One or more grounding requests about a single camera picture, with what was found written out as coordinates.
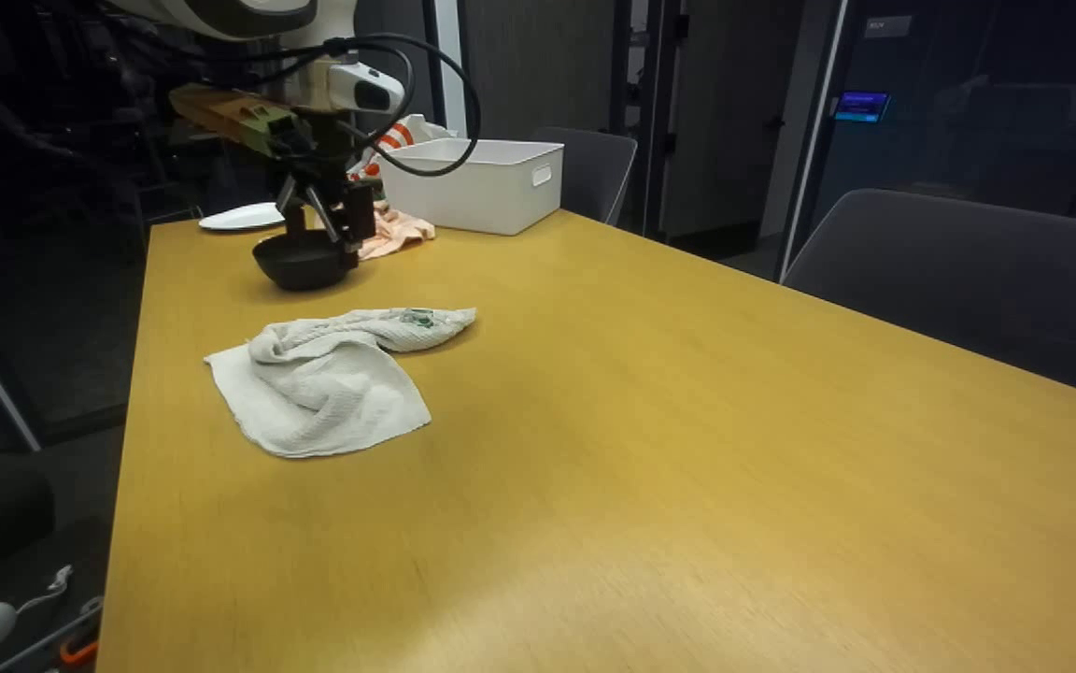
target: white plate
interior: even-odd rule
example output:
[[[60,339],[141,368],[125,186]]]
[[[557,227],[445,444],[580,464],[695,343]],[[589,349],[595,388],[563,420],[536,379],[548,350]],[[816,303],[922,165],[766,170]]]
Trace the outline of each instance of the white plate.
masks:
[[[206,231],[245,231],[245,227],[274,227],[279,220],[284,220],[284,213],[278,210],[278,201],[252,201],[252,206],[235,206],[235,210],[203,216],[197,227],[206,227]]]

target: black bowl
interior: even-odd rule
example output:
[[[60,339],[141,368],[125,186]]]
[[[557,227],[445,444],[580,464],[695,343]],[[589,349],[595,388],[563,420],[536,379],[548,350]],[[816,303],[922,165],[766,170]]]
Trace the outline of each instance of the black bowl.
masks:
[[[359,259],[348,247],[335,247],[324,231],[260,241],[252,253],[284,292],[340,283],[359,264]]]

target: white box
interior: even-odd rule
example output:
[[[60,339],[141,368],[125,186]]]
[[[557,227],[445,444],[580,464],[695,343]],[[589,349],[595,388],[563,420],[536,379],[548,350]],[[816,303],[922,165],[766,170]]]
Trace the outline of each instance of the white box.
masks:
[[[468,149],[468,137],[435,137],[391,149],[416,170],[445,170]],[[481,137],[468,165],[447,175],[409,175],[384,165],[384,201],[401,213],[425,216],[440,227],[473,227],[516,237],[559,206],[563,145],[559,141],[498,141]]]

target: white towel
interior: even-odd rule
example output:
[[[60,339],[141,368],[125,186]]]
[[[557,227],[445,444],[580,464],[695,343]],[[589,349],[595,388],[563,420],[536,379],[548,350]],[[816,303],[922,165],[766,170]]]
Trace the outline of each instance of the white towel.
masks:
[[[240,429],[265,453],[359,453],[429,423],[424,394],[384,350],[436,349],[470,322],[473,311],[425,306],[274,322],[206,362]]]

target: table surface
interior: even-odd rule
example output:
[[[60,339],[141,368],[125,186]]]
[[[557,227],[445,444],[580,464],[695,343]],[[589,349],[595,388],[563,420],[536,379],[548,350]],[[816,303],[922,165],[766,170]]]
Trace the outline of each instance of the table surface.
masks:
[[[152,227],[102,668],[1076,668],[1076,388],[557,213],[278,292]],[[478,306],[435,423],[254,450],[206,355]]]

